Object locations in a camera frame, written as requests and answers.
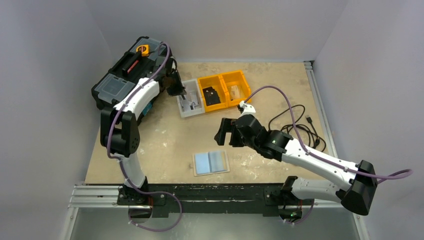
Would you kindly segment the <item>white lion VIP card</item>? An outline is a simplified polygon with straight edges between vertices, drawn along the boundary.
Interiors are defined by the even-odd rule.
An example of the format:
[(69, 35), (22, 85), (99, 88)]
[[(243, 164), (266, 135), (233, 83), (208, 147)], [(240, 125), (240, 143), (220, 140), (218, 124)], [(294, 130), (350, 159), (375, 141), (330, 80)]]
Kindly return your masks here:
[(186, 99), (186, 96), (185, 95), (181, 95), (180, 96), (180, 105), (181, 105), (181, 108), (185, 111), (185, 110), (187, 110), (188, 108), (189, 108), (189, 102), (188, 102), (188, 100)]

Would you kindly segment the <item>gold credit card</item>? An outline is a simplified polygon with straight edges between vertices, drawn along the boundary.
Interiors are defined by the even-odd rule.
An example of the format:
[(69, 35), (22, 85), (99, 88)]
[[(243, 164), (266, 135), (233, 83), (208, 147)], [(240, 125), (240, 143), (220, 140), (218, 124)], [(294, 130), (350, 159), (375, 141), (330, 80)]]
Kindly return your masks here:
[(239, 90), (239, 87), (237, 85), (232, 85), (229, 88), (229, 95), (233, 95), (234, 100), (239, 99), (241, 97), (241, 92)]

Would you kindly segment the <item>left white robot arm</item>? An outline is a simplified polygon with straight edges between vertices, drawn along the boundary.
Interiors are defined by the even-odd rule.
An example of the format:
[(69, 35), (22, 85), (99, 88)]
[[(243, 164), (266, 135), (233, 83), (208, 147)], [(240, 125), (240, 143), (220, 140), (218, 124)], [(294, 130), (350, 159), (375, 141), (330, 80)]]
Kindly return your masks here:
[(108, 158), (118, 162), (124, 177), (123, 185), (134, 192), (149, 194), (137, 150), (141, 135), (139, 124), (162, 91), (170, 96), (185, 93), (174, 57), (160, 56), (159, 64), (145, 75), (136, 77), (124, 98), (100, 112), (100, 144)]

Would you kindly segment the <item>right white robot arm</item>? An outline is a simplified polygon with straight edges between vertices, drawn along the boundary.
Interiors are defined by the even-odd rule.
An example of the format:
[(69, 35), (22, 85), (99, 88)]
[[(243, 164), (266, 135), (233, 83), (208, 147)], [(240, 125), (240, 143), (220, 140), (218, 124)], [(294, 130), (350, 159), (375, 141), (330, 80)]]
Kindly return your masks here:
[(281, 130), (266, 129), (255, 117), (255, 108), (241, 101), (239, 118), (222, 118), (214, 140), (224, 145), (230, 134), (230, 146), (249, 147), (266, 159), (306, 169), (322, 180), (297, 178), (289, 191), (297, 199), (319, 199), (341, 203), (352, 213), (367, 216), (378, 187), (374, 165), (366, 160), (354, 163), (305, 146)]

